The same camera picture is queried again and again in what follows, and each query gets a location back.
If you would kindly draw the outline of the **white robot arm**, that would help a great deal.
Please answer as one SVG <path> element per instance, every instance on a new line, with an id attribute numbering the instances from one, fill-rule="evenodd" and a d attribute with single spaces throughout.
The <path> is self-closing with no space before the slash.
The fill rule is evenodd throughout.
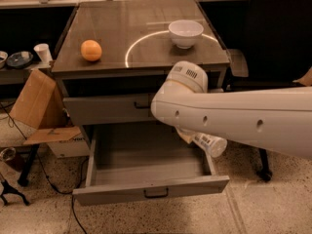
<path id="1" fill-rule="evenodd" d="M 159 121 L 305 159 L 312 158 L 312 89 L 210 93 L 198 65 L 177 62 L 151 102 Z"/>

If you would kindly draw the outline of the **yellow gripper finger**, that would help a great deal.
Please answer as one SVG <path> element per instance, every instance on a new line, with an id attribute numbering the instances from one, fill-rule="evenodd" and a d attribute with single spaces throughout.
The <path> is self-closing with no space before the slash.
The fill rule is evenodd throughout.
<path id="1" fill-rule="evenodd" d="M 187 144 L 190 144 L 195 136 L 194 132 L 186 131 L 184 129 L 176 128 L 176 132 Z"/>

